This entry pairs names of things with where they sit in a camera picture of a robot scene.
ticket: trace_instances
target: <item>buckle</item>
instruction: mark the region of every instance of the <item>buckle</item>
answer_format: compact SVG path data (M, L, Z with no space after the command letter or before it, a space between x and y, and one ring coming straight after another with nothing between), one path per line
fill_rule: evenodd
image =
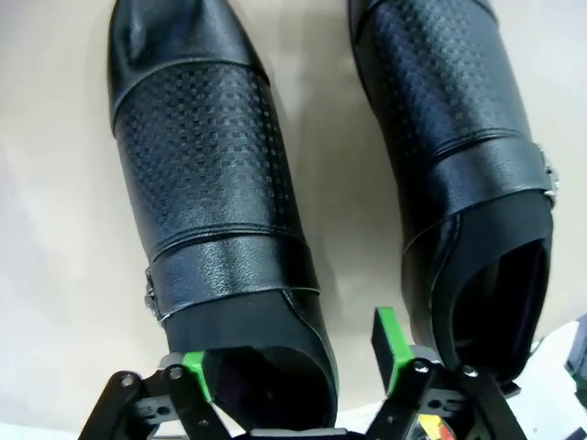
M544 195L550 200L550 204L554 208L557 204L557 198L559 195L560 179L557 170L552 166L552 162L548 159L547 153L541 145L537 144L540 154L542 155L542 161L544 162L544 169L550 178L550 189L544 191Z
M157 322L163 325L163 321L169 317L168 314L163 315L157 304L157 297L155 295L155 287L153 286L153 278L150 276L150 267L145 270L145 277L147 278L147 286L145 293L145 305L150 312L157 318Z

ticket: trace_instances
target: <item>black leather shoe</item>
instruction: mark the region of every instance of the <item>black leather shoe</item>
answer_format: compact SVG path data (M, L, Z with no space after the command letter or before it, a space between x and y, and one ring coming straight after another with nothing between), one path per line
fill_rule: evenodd
M331 426L337 374L312 258L269 81L234 12L118 0L108 62L147 300L170 350L206 352L215 403L245 429Z
M403 293L445 364L526 364L556 183L486 0L349 0L351 44L404 224Z

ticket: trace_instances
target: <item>woven leather texture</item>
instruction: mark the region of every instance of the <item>woven leather texture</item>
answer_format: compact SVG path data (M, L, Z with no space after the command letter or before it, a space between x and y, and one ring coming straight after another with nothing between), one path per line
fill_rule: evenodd
M304 241L269 87L254 71L195 62L156 71L122 102L115 135L151 261L212 235Z
M396 173L500 136L529 138L489 9L472 0L389 0L358 35L367 89Z

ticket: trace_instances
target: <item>screw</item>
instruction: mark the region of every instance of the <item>screw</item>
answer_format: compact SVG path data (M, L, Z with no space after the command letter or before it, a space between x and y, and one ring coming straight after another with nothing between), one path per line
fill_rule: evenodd
M476 378L477 376L479 376L477 370L473 367L470 367L469 365L465 365L462 368L462 372L465 373L465 376L469 376L470 378Z
M428 373L429 368L428 365L426 365L423 361L421 360L417 360L416 362L414 362L414 369L418 372L418 373Z
M173 380L179 379L183 374L183 371L180 367L173 367L169 372L169 377Z
M120 381L120 384L126 388L129 387L130 385L132 385L132 383L135 381L135 378L132 377L132 375L130 374L126 374L122 377L122 380Z

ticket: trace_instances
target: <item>beige table surface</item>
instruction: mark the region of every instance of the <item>beige table surface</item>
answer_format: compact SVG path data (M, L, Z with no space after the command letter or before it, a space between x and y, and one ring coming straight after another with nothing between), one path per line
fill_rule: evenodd
M143 306L146 260L108 127L112 3L0 2L0 422L79 429L113 372L150 373L165 354ZM234 3L273 77L340 407L374 402L373 307L393 305L407 323L401 228L345 2ZM535 139L562 176L545 334L587 313L587 3L495 5Z

